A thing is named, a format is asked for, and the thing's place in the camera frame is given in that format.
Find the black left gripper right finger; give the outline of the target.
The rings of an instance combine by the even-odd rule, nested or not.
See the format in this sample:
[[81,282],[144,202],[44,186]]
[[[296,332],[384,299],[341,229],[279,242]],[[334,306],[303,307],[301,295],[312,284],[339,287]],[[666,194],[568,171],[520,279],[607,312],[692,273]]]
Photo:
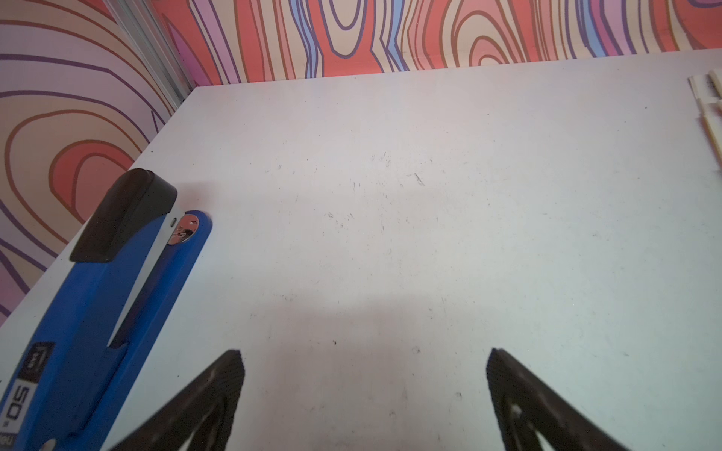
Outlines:
[[486,377],[505,449],[625,449],[507,351],[492,349]]

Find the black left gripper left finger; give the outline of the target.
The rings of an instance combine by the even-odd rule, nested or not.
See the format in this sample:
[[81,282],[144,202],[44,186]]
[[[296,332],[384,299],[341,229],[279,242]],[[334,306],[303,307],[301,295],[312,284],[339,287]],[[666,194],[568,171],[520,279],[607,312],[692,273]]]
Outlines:
[[114,449],[224,450],[245,375],[240,351],[225,351]]

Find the white lined notebook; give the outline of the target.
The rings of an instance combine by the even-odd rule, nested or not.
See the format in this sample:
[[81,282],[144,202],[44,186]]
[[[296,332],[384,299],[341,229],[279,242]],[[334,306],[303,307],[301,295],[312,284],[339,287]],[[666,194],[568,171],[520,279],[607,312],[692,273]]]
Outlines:
[[703,129],[721,165],[721,69],[688,78]]

